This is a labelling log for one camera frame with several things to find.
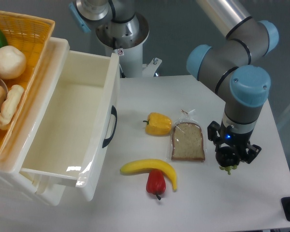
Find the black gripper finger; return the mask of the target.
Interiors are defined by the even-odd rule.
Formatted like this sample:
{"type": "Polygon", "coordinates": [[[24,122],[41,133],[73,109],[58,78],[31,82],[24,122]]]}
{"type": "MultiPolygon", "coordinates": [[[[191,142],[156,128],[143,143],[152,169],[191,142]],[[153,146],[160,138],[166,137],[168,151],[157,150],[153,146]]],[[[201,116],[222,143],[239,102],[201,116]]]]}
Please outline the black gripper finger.
{"type": "Polygon", "coordinates": [[[215,145],[215,151],[218,152],[221,145],[220,125],[217,122],[212,121],[207,127],[207,135],[208,140],[213,142],[215,145]]]}
{"type": "Polygon", "coordinates": [[[260,152],[260,146],[247,144],[246,147],[241,147],[239,150],[240,161],[250,164],[260,152]]]}

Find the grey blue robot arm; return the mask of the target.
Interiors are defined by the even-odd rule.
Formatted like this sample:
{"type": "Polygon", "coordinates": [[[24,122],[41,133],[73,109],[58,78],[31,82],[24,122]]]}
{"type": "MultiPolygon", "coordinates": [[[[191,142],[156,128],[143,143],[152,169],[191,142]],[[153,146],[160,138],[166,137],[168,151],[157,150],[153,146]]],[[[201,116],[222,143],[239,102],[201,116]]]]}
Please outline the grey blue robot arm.
{"type": "MultiPolygon", "coordinates": [[[[250,142],[261,108],[269,95],[269,74],[253,62],[273,50],[279,41],[277,28],[266,20],[257,22],[236,0],[200,0],[199,6],[226,39],[213,49],[197,46],[186,62],[187,71],[225,101],[221,123],[211,122],[208,139],[216,147],[222,167],[251,163],[261,151],[250,142]]],[[[82,31],[95,30],[107,55],[119,55],[122,77],[150,74],[143,64],[147,21],[132,0],[76,0],[69,5],[82,31]]]]}

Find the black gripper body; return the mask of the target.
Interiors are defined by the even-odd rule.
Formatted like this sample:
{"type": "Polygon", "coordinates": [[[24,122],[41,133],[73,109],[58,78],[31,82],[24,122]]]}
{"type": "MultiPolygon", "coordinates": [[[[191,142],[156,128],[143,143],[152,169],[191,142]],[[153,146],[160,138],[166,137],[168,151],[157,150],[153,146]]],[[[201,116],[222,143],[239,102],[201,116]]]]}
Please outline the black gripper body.
{"type": "Polygon", "coordinates": [[[226,144],[229,147],[236,148],[239,155],[247,153],[247,145],[250,143],[249,139],[251,137],[252,131],[247,133],[236,133],[229,129],[229,126],[220,125],[218,130],[220,139],[220,144],[217,145],[221,147],[223,144],[226,144]]]}

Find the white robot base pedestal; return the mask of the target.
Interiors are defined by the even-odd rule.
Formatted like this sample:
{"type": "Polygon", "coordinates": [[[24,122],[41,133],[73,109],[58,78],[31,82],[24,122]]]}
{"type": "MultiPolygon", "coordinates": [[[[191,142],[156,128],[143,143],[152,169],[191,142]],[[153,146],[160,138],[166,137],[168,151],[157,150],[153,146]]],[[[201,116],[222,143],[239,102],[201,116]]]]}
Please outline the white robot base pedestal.
{"type": "Polygon", "coordinates": [[[149,36],[147,20],[139,13],[127,22],[108,22],[96,28],[96,35],[107,56],[119,56],[121,78],[154,77],[162,60],[155,57],[143,63],[143,44],[149,36]]]}

